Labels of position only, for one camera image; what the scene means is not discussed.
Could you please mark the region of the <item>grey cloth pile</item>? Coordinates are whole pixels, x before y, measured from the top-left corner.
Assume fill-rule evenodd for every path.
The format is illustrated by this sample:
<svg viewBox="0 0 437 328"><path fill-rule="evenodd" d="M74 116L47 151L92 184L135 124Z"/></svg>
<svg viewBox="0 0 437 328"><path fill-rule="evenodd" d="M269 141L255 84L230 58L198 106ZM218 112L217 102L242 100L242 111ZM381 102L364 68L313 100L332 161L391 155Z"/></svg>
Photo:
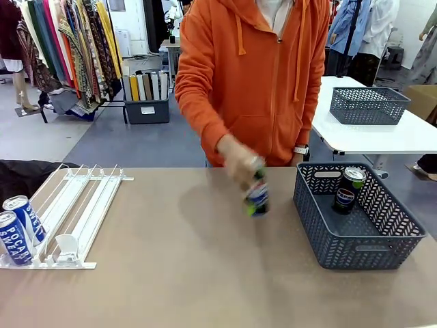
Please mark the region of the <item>grey cloth pile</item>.
<svg viewBox="0 0 437 328"><path fill-rule="evenodd" d="M53 106L53 111L58 115L73 115L87 122L93 122L99 104L91 102L89 108L85 106L82 99L78 99L76 93L63 91L60 94L49 94L49 100Z"/></svg>

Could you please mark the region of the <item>white can dispenser rack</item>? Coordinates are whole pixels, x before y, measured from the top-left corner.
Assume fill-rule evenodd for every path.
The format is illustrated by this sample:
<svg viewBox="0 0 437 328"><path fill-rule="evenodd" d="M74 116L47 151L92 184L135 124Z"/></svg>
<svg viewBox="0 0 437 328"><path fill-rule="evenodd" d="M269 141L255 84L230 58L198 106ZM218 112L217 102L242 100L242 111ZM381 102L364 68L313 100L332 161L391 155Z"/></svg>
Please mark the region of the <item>white can dispenser rack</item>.
<svg viewBox="0 0 437 328"><path fill-rule="evenodd" d="M119 186L131 180L119 165L59 166L42 185L49 194L28 198L46 230L45 239L33 246L27 235L33 258L24 266L12 262L0 239L0 269L95 269L88 253Z"/></svg>

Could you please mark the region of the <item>white side table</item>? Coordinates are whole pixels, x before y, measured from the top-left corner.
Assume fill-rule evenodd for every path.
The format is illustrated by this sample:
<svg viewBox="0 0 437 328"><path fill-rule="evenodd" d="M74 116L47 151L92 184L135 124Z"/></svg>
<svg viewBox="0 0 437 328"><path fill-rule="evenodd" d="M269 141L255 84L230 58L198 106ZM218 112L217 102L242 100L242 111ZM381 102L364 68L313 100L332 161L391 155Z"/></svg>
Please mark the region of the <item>white side table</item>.
<svg viewBox="0 0 437 328"><path fill-rule="evenodd" d="M396 125L345 125L329 112L334 87L360 87L350 77L322 77L313 130L334 153L374 154L373 168L383 178L391 154L437 154L437 128L405 111Z"/></svg>

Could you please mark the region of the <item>black trouser leg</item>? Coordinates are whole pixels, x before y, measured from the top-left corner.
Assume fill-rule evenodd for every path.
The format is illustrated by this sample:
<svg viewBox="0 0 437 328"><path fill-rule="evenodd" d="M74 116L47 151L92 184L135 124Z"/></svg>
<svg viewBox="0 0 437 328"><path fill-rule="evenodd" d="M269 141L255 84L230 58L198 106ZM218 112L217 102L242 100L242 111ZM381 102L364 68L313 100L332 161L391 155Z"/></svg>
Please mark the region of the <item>black trouser leg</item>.
<svg viewBox="0 0 437 328"><path fill-rule="evenodd" d="M424 154L418 161L417 165L426 174L437 174L437 154Z"/></svg>

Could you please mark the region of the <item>dark patterned skirt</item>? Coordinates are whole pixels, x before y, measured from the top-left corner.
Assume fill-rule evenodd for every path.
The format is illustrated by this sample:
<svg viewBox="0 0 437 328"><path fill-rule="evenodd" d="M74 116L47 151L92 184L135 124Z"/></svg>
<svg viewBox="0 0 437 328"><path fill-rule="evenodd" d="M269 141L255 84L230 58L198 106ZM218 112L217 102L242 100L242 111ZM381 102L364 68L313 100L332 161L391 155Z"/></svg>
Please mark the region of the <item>dark patterned skirt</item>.
<svg viewBox="0 0 437 328"><path fill-rule="evenodd" d="M380 59L372 54L357 53L353 58L348 74L356 81L371 87L375 81Z"/></svg>

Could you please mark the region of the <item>dark patterned garment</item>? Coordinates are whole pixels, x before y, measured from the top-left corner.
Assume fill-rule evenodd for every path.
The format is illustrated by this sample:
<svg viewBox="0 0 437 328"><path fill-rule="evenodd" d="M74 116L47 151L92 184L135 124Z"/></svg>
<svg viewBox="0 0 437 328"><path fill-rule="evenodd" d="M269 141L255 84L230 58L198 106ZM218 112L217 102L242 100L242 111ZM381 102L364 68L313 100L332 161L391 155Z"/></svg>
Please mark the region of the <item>dark patterned garment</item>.
<svg viewBox="0 0 437 328"><path fill-rule="evenodd" d="M113 100L119 92L119 79L110 54L109 45L96 8L96 0L81 0L81 13L89 45L91 80L94 98L102 102Z"/></svg>

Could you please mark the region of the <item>grey storage bin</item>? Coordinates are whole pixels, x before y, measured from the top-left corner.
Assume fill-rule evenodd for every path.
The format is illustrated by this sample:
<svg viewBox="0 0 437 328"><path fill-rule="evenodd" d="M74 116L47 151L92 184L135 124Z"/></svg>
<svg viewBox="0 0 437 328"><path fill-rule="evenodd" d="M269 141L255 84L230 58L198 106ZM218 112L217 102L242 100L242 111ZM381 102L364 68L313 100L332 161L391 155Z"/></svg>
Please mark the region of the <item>grey storage bin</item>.
<svg viewBox="0 0 437 328"><path fill-rule="evenodd" d="M169 99L124 101L129 124L166 124L170 121Z"/></svg>

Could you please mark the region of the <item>orange hanging garment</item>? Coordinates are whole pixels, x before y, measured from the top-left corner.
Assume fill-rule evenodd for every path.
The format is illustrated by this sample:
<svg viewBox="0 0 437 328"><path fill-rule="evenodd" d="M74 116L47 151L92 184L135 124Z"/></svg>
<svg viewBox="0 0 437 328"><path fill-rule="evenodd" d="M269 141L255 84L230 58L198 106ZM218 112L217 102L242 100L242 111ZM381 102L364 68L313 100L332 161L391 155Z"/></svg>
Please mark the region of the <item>orange hanging garment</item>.
<svg viewBox="0 0 437 328"><path fill-rule="evenodd" d="M64 38L64 36L63 36L63 43L64 43L64 48L65 48L65 53L66 53L65 56L66 56L67 69L68 69L68 72L71 76L70 78L73 81L74 88L76 90L76 95L77 95L78 99L81 99L81 92L79 91L79 85L77 82L76 72L75 72L75 68L74 68L74 61L72 58L70 45L69 45L69 42Z"/></svg>

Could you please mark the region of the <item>mannequin legs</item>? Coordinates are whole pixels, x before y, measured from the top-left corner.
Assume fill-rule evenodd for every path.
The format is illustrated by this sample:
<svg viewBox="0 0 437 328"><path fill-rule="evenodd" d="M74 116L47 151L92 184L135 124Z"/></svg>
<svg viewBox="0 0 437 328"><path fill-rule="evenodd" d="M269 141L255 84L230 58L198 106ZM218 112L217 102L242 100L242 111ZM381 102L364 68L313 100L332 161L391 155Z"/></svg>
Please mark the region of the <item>mannequin legs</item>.
<svg viewBox="0 0 437 328"><path fill-rule="evenodd" d="M37 105L32 105L28 99L24 70L15 72L13 74L13 84L16 90L17 104L20 105L24 110L37 111L39 107Z"/></svg>

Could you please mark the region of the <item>grey plastic woven basket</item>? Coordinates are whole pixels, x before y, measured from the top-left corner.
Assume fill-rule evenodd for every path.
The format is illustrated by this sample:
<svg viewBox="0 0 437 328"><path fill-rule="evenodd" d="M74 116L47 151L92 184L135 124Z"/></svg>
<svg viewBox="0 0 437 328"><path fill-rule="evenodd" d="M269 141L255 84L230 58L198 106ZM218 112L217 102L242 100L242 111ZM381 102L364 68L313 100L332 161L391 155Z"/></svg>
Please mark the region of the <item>grey plastic woven basket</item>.
<svg viewBox="0 0 437 328"><path fill-rule="evenodd" d="M388 87L335 87L330 113L346 125L396 125L409 104Z"/></svg>
<svg viewBox="0 0 437 328"><path fill-rule="evenodd" d="M366 174L351 213L333 210L343 171ZM416 217L366 163L300 163L293 201L319 265L333 270L398 269L425 237Z"/></svg>

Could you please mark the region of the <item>white air purifier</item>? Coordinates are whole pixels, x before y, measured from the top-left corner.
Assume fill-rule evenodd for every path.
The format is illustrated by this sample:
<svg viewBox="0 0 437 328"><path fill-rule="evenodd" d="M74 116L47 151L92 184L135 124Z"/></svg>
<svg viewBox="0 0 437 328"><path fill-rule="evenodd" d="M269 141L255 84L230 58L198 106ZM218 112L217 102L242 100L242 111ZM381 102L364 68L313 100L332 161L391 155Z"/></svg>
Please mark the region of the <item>white air purifier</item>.
<svg viewBox="0 0 437 328"><path fill-rule="evenodd" d="M123 58L131 57L132 51L131 51L129 31L124 29L116 29L115 36L117 37L117 44L121 56Z"/></svg>

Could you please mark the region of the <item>dark Pepsi can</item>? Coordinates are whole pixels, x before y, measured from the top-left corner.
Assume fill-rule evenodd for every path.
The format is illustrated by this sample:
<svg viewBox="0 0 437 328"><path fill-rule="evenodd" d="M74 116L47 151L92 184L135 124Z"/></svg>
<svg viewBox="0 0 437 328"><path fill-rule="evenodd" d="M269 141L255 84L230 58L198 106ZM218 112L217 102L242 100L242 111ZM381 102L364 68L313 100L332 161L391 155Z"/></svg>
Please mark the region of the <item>dark Pepsi can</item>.
<svg viewBox="0 0 437 328"><path fill-rule="evenodd" d="M365 180L366 174L362 169L357 167L345 168L339 188L335 193L333 210L342 215L351 213Z"/></svg>
<svg viewBox="0 0 437 328"><path fill-rule="evenodd" d="M264 167L257 168L244 191L244 204L251 217L265 215L269 211L268 183Z"/></svg>

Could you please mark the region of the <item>brown patterned garment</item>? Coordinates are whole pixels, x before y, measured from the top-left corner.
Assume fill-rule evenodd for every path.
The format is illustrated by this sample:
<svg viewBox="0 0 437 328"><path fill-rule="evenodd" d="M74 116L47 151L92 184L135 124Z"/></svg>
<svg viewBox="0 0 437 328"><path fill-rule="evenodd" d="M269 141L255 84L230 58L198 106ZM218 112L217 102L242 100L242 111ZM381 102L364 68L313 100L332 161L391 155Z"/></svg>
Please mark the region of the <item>brown patterned garment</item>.
<svg viewBox="0 0 437 328"><path fill-rule="evenodd" d="M31 84L46 93L61 88L61 83L39 59L38 49L23 19L18 22L16 32L23 56L23 65Z"/></svg>

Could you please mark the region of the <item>blue shirt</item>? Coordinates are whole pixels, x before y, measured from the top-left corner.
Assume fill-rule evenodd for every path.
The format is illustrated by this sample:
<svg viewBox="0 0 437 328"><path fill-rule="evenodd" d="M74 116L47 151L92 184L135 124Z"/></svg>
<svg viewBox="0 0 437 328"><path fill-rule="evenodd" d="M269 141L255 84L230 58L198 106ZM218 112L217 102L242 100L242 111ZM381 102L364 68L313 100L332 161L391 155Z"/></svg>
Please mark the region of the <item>blue shirt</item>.
<svg viewBox="0 0 437 328"><path fill-rule="evenodd" d="M356 9L358 0L343 0L339 7L338 13L330 26L327 39L327 47L341 54L344 53L352 18ZM358 17L355 24L355 30L349 47L348 56L354 57L361 47L361 42L365 34L367 19L370 13L371 0L362 0Z"/></svg>

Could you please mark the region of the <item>green patterned garment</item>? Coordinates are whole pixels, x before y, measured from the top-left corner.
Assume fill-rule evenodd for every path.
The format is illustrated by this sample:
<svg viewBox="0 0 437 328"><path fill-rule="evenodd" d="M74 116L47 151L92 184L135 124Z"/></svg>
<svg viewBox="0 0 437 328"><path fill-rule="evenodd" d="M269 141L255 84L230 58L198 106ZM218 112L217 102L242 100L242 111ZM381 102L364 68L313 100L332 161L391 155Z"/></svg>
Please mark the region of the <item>green patterned garment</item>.
<svg viewBox="0 0 437 328"><path fill-rule="evenodd" d="M66 43L68 60L71 65L73 82L76 90L80 93L80 99L86 110L91 109L91 88L87 78L85 62L81 54L80 46L74 33L64 16L59 19L58 31Z"/></svg>

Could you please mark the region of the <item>brown fabric roll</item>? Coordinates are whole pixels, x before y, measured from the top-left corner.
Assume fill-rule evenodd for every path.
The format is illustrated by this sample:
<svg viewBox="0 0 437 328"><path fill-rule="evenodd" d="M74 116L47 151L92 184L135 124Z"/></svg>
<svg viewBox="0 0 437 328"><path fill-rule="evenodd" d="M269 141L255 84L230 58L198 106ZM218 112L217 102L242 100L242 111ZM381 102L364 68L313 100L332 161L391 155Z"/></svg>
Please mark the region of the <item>brown fabric roll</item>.
<svg viewBox="0 0 437 328"><path fill-rule="evenodd" d="M152 97L152 90L150 86L150 75L148 73L144 73L142 74L142 78L143 78L143 86L145 90L146 100L152 100L153 97Z"/></svg>

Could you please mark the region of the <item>grey trousers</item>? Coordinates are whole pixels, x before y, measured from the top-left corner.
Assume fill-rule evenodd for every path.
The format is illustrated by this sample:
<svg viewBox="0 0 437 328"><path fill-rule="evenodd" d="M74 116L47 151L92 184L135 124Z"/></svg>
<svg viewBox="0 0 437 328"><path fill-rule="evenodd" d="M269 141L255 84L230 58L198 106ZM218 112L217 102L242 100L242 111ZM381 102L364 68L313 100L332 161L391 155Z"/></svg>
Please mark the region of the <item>grey trousers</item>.
<svg viewBox="0 0 437 328"><path fill-rule="evenodd" d="M325 75L341 77L343 76L343 71L344 71L343 54L331 49L328 54Z"/></svg>

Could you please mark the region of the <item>maroon garment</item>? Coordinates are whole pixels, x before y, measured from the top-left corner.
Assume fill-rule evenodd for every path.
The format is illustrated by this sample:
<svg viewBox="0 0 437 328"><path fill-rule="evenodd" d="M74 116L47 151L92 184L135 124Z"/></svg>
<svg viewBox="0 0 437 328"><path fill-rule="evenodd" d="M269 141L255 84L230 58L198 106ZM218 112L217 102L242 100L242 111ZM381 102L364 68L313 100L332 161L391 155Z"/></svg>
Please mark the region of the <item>maroon garment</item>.
<svg viewBox="0 0 437 328"><path fill-rule="evenodd" d="M21 11L10 0L0 0L0 55L3 59L21 60L17 26Z"/></svg>

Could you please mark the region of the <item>person's right hand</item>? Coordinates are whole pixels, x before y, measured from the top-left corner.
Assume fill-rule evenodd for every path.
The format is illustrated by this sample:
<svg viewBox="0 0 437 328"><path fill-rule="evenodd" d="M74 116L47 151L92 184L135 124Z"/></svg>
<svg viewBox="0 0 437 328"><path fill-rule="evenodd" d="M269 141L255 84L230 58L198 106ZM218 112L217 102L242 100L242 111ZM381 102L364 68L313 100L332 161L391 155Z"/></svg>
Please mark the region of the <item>person's right hand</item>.
<svg viewBox="0 0 437 328"><path fill-rule="evenodd" d="M230 134L219 140L216 149L224 159L229 177L243 191L250 189L255 184L255 173L265 164L264 159Z"/></svg>

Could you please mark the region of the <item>cardboard box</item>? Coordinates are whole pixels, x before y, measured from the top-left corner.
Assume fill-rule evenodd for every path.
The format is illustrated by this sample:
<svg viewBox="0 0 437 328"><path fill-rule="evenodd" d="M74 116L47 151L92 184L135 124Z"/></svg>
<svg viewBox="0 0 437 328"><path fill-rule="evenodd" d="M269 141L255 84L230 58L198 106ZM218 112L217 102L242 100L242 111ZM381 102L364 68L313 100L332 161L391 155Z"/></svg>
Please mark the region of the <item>cardboard box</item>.
<svg viewBox="0 0 437 328"><path fill-rule="evenodd" d="M433 124L437 120L437 85L411 85L404 90L409 112Z"/></svg>

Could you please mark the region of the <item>pink garment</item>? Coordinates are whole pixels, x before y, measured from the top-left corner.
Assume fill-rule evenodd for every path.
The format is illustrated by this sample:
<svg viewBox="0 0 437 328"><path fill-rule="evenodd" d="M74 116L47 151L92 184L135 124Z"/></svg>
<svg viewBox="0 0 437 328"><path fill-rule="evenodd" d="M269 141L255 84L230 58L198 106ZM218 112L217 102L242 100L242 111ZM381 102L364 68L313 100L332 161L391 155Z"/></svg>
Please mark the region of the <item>pink garment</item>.
<svg viewBox="0 0 437 328"><path fill-rule="evenodd" d="M57 51L59 62L61 64L61 67L62 67L63 72L64 72L64 77L65 77L64 81L68 84L69 87L73 87L74 84L73 84L72 79L70 78L70 73L69 73L68 67L67 67L67 65L65 63L64 55L63 55L63 53L61 51L61 47L60 47L59 40L58 40L58 37L57 37L57 32L55 31L55 26L53 24L51 10L50 10L50 7L49 7L49 2L48 2L48 0L42 0L42 1L43 1L43 6L44 6L44 13L45 13L45 16L46 16L46 18L48 20L48 26L49 26L50 31L51 31L51 36L54 39L54 45L55 45L55 48L56 48L56 51Z"/></svg>

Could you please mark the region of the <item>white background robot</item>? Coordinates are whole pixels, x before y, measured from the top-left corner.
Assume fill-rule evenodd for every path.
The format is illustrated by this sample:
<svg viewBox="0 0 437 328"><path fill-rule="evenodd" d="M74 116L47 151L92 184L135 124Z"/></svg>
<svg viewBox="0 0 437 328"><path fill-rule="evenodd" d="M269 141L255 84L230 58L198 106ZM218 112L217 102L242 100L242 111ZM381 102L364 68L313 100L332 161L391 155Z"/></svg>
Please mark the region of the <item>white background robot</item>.
<svg viewBox="0 0 437 328"><path fill-rule="evenodd" d="M180 23L183 18L182 5L178 0L168 0L170 3L169 10L165 14L165 22L169 30L169 35L178 37Z"/></svg>

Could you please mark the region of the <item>black metal clothes rack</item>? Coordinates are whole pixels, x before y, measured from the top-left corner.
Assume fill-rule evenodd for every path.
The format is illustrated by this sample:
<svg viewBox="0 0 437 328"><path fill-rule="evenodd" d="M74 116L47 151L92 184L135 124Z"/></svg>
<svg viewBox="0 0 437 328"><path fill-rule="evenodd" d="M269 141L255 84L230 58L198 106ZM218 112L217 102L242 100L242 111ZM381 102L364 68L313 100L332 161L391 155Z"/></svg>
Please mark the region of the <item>black metal clothes rack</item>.
<svg viewBox="0 0 437 328"><path fill-rule="evenodd" d="M108 42L108 45L112 45L113 50L111 51L111 54L113 54L113 62L114 59L117 60L117 63L114 64L115 66L115 73L117 75L117 77L119 77L120 83L122 85L122 90L123 90L123 96L125 96L126 93L126 88L124 85L124 80L123 80L123 69L122 69L122 58L119 55L119 46L117 43L117 36L114 30L114 26L113 26L113 21L112 21L112 17L111 17L111 8L109 5L108 0L104 0L105 5L101 5L102 10L104 10L107 13L108 16L108 21L110 23L111 26L111 39L112 41ZM96 107L95 111L97 109L103 109L103 108L116 108L116 107L121 107L122 108L122 114L123 114L123 118L124 118L124 124L128 124L128 116L127 116L127 110L126 110L126 104L125 104L125 100L110 100L110 105L106 105L103 101Z"/></svg>

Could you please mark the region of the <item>black step stool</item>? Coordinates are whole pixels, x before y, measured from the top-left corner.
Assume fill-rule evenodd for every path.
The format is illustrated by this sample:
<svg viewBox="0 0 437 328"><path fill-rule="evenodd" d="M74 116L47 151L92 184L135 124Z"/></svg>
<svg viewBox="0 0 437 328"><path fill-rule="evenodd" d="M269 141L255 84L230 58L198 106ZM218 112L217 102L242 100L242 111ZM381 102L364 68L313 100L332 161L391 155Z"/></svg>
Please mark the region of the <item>black step stool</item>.
<svg viewBox="0 0 437 328"><path fill-rule="evenodd" d="M400 46L389 46L387 51L389 56L385 68L387 70L399 70L404 58L404 48Z"/></svg>

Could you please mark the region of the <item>black cloth cover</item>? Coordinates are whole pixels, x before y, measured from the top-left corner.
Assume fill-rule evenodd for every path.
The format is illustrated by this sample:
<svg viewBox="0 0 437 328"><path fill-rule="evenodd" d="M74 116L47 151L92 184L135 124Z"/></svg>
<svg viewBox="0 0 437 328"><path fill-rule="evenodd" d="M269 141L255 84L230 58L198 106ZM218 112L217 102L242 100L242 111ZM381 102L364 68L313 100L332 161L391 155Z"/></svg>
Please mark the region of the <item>black cloth cover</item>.
<svg viewBox="0 0 437 328"><path fill-rule="evenodd" d="M30 198L59 166L79 168L74 163L0 160L0 207L17 195Z"/></svg>

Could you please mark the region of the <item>teal garment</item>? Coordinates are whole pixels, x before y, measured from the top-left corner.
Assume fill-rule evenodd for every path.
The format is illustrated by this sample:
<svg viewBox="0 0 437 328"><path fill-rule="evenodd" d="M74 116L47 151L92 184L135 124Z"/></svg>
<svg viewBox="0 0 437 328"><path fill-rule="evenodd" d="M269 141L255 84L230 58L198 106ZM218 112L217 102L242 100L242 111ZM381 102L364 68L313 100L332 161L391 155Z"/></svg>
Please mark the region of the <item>teal garment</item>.
<svg viewBox="0 0 437 328"><path fill-rule="evenodd" d="M48 69L63 84L68 82L68 74L65 72L61 58L55 45L55 40L49 27L48 19L44 12L42 0L28 0L29 13L33 28L36 32L38 42Z"/></svg>

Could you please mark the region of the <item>yellow garment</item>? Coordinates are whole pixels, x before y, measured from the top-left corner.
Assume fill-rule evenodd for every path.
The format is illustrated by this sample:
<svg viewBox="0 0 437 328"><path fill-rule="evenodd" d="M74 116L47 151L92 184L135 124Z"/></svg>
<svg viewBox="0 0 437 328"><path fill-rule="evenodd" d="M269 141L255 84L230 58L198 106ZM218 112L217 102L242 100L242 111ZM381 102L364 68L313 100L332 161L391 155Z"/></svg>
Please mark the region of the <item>yellow garment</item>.
<svg viewBox="0 0 437 328"><path fill-rule="evenodd" d="M116 77L118 79L120 79L122 77L122 74L121 74L120 66L119 66L119 51L117 50L117 47L116 47L116 41L115 41L115 37L113 34L113 29L111 27L109 14L108 14L107 10L105 9L102 0L97 0L96 8L97 8L98 15L100 17L100 21L101 21L102 26L103 26L104 34L106 36L106 39L107 39L107 42L109 45L110 54L111 54L111 57L113 60L113 64L115 66Z"/></svg>

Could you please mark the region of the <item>white inner shirt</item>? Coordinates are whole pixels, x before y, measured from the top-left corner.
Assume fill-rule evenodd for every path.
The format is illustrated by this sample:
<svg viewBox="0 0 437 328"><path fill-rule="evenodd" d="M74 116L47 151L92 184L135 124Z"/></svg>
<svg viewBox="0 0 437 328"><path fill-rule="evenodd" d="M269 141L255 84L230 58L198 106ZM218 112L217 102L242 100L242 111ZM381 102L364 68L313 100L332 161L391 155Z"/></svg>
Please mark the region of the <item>white inner shirt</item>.
<svg viewBox="0 0 437 328"><path fill-rule="evenodd" d="M255 0L270 29L281 37L295 0Z"/></svg>

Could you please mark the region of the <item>blue Pocari Sweat can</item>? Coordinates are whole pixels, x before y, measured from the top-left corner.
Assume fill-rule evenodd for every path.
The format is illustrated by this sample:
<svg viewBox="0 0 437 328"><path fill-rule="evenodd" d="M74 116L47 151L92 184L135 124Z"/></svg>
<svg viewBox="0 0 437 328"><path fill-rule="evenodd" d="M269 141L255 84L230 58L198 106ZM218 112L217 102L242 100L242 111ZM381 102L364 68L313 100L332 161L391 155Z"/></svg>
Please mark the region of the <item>blue Pocari Sweat can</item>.
<svg viewBox="0 0 437 328"><path fill-rule="evenodd" d="M27 233L19 218L12 211L0 213L0 239L16 266L31 263L33 255L27 240Z"/></svg>
<svg viewBox="0 0 437 328"><path fill-rule="evenodd" d="M16 214L33 246L39 245L45 239L46 230L27 196L17 195L6 199L3 209Z"/></svg>

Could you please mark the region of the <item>person in orange hoodie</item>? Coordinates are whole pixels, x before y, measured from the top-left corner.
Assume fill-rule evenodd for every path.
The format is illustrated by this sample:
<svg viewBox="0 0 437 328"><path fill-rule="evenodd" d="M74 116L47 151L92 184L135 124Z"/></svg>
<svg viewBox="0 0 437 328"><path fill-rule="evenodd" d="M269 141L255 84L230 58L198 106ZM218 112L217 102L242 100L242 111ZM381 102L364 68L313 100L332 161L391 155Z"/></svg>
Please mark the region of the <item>person in orange hoodie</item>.
<svg viewBox="0 0 437 328"><path fill-rule="evenodd" d="M215 167L231 135L269 166L309 141L324 73L328 0L289 0L275 32L256 0L193 0L180 27L175 99Z"/></svg>

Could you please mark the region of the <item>white hanging shirt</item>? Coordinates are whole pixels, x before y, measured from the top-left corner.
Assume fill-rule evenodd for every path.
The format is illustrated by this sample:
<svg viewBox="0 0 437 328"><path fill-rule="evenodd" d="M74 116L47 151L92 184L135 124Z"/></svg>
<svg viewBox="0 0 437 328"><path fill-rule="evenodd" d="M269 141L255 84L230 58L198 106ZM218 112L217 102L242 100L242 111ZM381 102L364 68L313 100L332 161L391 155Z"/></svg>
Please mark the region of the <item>white hanging shirt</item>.
<svg viewBox="0 0 437 328"><path fill-rule="evenodd" d="M399 0L371 0L359 53L381 58L398 12Z"/></svg>

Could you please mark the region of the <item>black stand pole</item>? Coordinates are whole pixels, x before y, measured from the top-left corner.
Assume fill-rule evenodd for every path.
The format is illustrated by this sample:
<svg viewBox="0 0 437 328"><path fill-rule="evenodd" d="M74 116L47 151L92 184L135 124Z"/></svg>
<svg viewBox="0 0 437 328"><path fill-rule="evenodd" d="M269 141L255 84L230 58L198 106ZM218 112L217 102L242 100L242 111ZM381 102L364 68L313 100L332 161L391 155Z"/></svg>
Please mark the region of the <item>black stand pole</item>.
<svg viewBox="0 0 437 328"><path fill-rule="evenodd" d="M356 29L356 22L358 20L358 15L359 15L359 11L360 11L360 8L361 8L361 3L362 3L362 0L356 0L356 7L355 7L354 13L352 15L352 20L351 20L351 24L350 24L349 33L348 33L348 39L346 41L345 49L344 49L343 56L342 56L342 59L341 59L341 68L340 68L340 70L343 70L343 67L344 67L344 65L346 63L346 60L348 59L350 45L352 43L354 31Z"/></svg>

